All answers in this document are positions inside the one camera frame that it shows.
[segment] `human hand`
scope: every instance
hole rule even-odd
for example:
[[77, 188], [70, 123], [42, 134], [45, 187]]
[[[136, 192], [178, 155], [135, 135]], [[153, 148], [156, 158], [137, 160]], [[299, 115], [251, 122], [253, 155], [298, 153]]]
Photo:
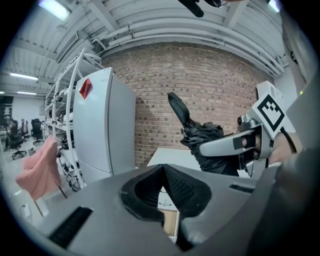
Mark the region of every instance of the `human hand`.
[[[290, 138], [292, 139], [297, 152], [300, 152], [302, 150], [302, 145], [299, 141], [299, 138], [296, 133], [289, 133]], [[247, 145], [246, 138], [242, 138], [242, 145], [245, 147]], [[255, 136], [255, 149], [257, 151], [261, 151], [261, 136], [256, 135]], [[282, 163], [285, 161], [288, 157], [292, 155], [292, 151], [289, 145], [289, 142], [286, 138], [286, 136], [279, 132], [275, 138], [274, 138], [274, 145], [272, 153], [269, 157], [269, 164], [273, 163]]]

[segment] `white wall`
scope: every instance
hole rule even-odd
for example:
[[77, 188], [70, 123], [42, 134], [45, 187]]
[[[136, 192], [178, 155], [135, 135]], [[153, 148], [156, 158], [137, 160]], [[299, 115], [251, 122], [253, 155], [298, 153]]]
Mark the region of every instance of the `white wall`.
[[12, 118], [18, 121], [18, 128], [21, 127], [21, 119], [28, 121], [28, 131], [30, 133], [31, 119], [38, 118], [40, 121], [45, 120], [44, 115], [39, 115], [40, 107], [44, 107], [44, 99], [34, 97], [13, 97]]
[[[289, 66], [284, 68], [284, 72], [281, 75], [274, 78], [274, 86], [282, 92], [284, 96], [282, 104], [286, 111], [297, 98], [297, 89]], [[290, 121], [285, 121], [285, 123], [284, 128], [287, 132], [294, 133], [296, 131]]]

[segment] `white refrigerator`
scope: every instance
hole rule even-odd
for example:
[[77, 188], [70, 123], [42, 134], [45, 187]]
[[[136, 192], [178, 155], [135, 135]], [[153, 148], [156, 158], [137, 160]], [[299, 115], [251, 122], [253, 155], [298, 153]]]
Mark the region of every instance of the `white refrigerator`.
[[[86, 98], [85, 81], [91, 84]], [[112, 67], [76, 84], [73, 103], [75, 151], [84, 181], [90, 183], [135, 169], [136, 93]]]

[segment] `cable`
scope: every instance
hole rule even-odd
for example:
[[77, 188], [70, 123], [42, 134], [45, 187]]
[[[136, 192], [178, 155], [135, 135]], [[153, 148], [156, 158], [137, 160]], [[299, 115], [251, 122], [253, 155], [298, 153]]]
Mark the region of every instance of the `cable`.
[[97, 35], [97, 34], [96, 34], [96, 32], [95, 32], [94, 26], [92, 26], [92, 23], [91, 23], [91, 21], [90, 21], [90, 19], [89, 19], [88, 15], [87, 15], [86, 8], [85, 8], [85, 6], [84, 6], [84, 5], [82, 5], [82, 7], [83, 7], [83, 9], [84, 9], [84, 14], [85, 14], [86, 18], [88, 19], [89, 24], [90, 24], [90, 26], [91, 26], [91, 28], [92, 28], [92, 34], [94, 35], [95, 39], [98, 39], [98, 35]]
[[65, 169], [64, 169], [63, 164], [62, 164], [62, 162], [61, 162], [61, 156], [62, 156], [62, 155], [61, 155], [60, 151], [61, 151], [62, 149], [63, 149], [63, 148], [60, 148], [60, 149], [58, 150], [58, 152], [57, 152], [57, 154], [56, 154], [56, 158], [59, 159], [60, 166], [61, 166], [61, 169], [62, 169], [63, 174], [68, 177], [69, 174], [67, 174], [67, 173], [65, 172]]
[[81, 189], [79, 182], [78, 182], [78, 178], [76, 178], [76, 182], [78, 184], [78, 187], [76, 186], [76, 183], [73, 183], [73, 185], [71, 187], [74, 192], [78, 192]]
[[291, 149], [291, 152], [297, 153], [296, 146], [295, 146], [294, 142], [292, 141], [291, 137], [289, 136], [289, 134], [286, 132], [285, 128], [281, 127], [280, 131], [283, 133], [283, 135], [287, 139], [289, 146], [290, 146], [290, 149]]
[[70, 177], [71, 177], [71, 179], [72, 179], [72, 176], [70, 175], [70, 173], [68, 173], [68, 174], [67, 174], [67, 176], [65, 177], [65, 181], [66, 181], [66, 182], [68, 182], [68, 183], [70, 184], [71, 179], [70, 179], [70, 180], [68, 180], [68, 177], [69, 177], [69, 176], [70, 176]]
[[225, 6], [229, 1], [226, 0], [224, 4], [221, 4], [220, 6]]
[[78, 183], [78, 186], [79, 186], [79, 189], [80, 189], [81, 187], [80, 187], [80, 184], [79, 184], [79, 179], [78, 179], [78, 177], [76, 177], [76, 183]]

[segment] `vent slot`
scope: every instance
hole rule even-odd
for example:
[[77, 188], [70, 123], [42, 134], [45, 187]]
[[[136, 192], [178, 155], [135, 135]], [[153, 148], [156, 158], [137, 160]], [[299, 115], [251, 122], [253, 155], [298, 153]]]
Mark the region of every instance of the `vent slot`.
[[76, 32], [71, 38], [65, 43], [64, 47], [61, 49], [61, 51], [57, 54], [55, 61], [59, 63], [62, 58], [65, 56], [67, 51], [77, 42], [79, 39], [78, 32]]
[[78, 207], [50, 236], [49, 239], [62, 248], [67, 248], [93, 210]]
[[245, 193], [249, 193], [249, 194], [252, 194], [253, 191], [255, 191], [255, 189], [252, 187], [245, 187], [245, 186], [240, 186], [237, 184], [232, 184], [229, 188], [233, 189], [233, 190], [238, 190], [238, 191], [242, 191]]

